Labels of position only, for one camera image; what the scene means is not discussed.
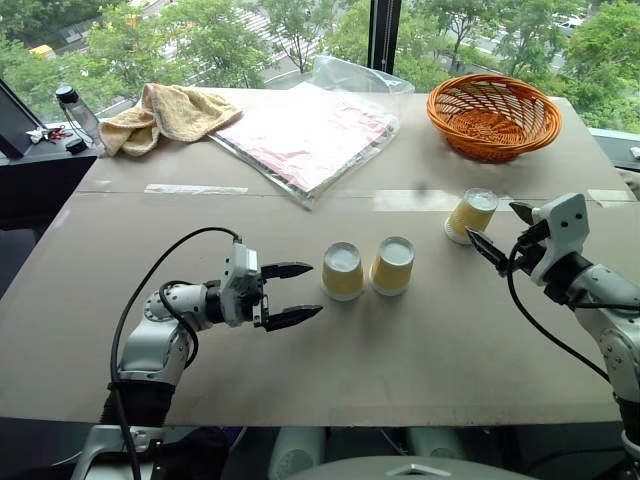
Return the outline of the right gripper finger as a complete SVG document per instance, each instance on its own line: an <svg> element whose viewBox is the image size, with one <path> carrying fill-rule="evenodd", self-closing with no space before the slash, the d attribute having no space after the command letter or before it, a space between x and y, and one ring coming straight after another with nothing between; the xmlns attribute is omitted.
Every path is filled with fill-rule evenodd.
<svg viewBox="0 0 640 480"><path fill-rule="evenodd" d="M469 226L465 230L475 250L488 260L499 274L506 274L508 258L505 253L499 250L482 231Z"/></svg>
<svg viewBox="0 0 640 480"><path fill-rule="evenodd" d="M533 226L536 223L531 205L525 202L511 201L509 206L526 225Z"/></svg>

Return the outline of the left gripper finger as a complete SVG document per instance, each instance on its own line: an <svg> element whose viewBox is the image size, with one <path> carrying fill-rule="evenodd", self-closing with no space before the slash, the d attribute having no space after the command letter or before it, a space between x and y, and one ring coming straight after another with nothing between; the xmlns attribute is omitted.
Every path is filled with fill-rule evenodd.
<svg viewBox="0 0 640 480"><path fill-rule="evenodd" d="M287 279L303 275L313 269L313 266L304 262L279 262L263 265L261 277L264 281L269 279Z"/></svg>
<svg viewBox="0 0 640 480"><path fill-rule="evenodd" d="M290 328L314 317L322 310L321 305L288 307L277 314L268 314L263 322L263 328L267 332Z"/></svg>

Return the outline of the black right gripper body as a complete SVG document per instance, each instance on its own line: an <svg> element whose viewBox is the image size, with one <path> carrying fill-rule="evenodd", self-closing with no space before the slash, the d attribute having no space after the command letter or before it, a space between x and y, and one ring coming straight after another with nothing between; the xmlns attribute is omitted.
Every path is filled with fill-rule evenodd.
<svg viewBox="0 0 640 480"><path fill-rule="evenodd" d="M508 273L517 270L531 275L541 261L546 248L541 242L550 237L548 222L542 220L525 230L516 240L508 257Z"/></svg>

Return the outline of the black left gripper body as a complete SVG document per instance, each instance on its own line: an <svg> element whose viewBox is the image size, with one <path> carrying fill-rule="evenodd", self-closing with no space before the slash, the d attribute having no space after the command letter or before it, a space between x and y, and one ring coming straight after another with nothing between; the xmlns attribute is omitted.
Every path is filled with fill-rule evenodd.
<svg viewBox="0 0 640 480"><path fill-rule="evenodd" d="M270 330L272 322L269 310L269 297L264 290L265 284L266 281L263 279L262 272L258 271L251 283L252 322L255 328Z"/></svg>

